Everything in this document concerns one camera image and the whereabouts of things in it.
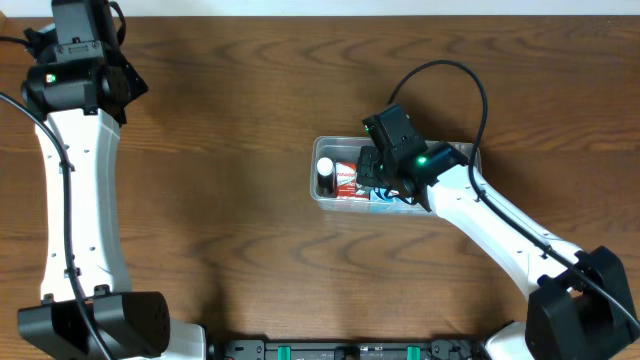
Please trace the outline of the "blue Kool Fever box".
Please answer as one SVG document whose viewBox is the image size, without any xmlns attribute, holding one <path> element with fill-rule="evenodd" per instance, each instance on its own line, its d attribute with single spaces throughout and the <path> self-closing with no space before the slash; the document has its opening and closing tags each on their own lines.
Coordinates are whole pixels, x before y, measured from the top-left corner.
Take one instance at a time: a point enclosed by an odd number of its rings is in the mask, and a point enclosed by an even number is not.
<svg viewBox="0 0 640 360">
<path fill-rule="evenodd" d="M 412 197 L 403 197 L 396 190 L 379 187 L 375 187 L 370 191 L 369 200 L 376 203 L 415 204 Z"/>
</svg>

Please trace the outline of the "clear plastic container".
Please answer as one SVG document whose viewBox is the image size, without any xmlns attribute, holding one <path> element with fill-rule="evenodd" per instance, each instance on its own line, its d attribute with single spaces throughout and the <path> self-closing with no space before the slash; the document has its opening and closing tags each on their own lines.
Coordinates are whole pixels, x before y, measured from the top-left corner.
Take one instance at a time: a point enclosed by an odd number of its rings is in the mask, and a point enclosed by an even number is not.
<svg viewBox="0 0 640 360">
<path fill-rule="evenodd" d="M 401 201 L 338 199 L 335 195 L 323 193 L 318 185 L 317 161 L 327 157 L 333 162 L 356 163 L 360 148 L 369 145 L 373 145 L 373 141 L 368 137 L 320 136 L 315 140 L 311 161 L 310 194 L 319 207 L 326 211 L 433 217 L 433 213 L 426 212 L 421 206 L 410 206 Z"/>
</svg>

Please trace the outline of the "red Panadol box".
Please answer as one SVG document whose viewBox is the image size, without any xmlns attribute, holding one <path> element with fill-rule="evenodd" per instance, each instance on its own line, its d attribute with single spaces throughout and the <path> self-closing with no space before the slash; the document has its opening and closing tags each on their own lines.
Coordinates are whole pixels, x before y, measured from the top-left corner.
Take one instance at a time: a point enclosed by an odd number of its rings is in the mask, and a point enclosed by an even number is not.
<svg viewBox="0 0 640 360">
<path fill-rule="evenodd" d="M 353 163 L 336 162 L 336 198 L 351 200 L 369 200 L 370 190 L 359 185 L 356 181 L 356 165 Z"/>
</svg>

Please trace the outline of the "black bottle white cap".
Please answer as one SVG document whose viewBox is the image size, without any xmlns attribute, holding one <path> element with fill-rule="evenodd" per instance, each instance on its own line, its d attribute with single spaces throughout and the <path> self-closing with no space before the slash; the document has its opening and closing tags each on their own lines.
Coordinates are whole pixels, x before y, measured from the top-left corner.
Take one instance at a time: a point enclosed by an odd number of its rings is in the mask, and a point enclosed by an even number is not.
<svg viewBox="0 0 640 360">
<path fill-rule="evenodd" d="M 335 165 L 328 157 L 320 158 L 316 163 L 317 184 L 322 196 L 331 196 L 335 189 Z"/>
</svg>

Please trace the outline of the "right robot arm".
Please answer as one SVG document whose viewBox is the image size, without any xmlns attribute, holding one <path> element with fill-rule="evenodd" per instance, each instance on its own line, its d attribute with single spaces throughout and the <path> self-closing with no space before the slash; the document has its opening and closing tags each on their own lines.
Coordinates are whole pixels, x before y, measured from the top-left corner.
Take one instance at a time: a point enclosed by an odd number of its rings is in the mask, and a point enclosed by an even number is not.
<svg viewBox="0 0 640 360">
<path fill-rule="evenodd" d="M 527 300 L 525 322 L 484 340 L 484 358 L 611 359 L 638 340 L 625 269 L 609 249 L 585 252 L 537 224 L 484 180 L 474 153 L 427 143 L 401 106 L 363 125 L 376 148 L 366 178 L 464 232 Z"/>
</svg>

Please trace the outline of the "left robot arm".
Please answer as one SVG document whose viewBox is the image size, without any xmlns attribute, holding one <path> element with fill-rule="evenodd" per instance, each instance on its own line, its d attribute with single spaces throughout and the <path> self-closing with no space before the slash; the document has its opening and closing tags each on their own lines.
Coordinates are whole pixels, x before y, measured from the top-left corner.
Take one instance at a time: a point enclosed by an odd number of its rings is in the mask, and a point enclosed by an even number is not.
<svg viewBox="0 0 640 360">
<path fill-rule="evenodd" d="M 205 330 L 173 319 L 164 296 L 132 288 L 115 168 L 126 108 L 147 85 L 123 55 L 113 1 L 57 0 L 53 24 L 27 30 L 35 64 L 21 110 L 35 123 L 47 196 L 40 302 L 20 336 L 55 359 L 203 359 Z"/>
</svg>

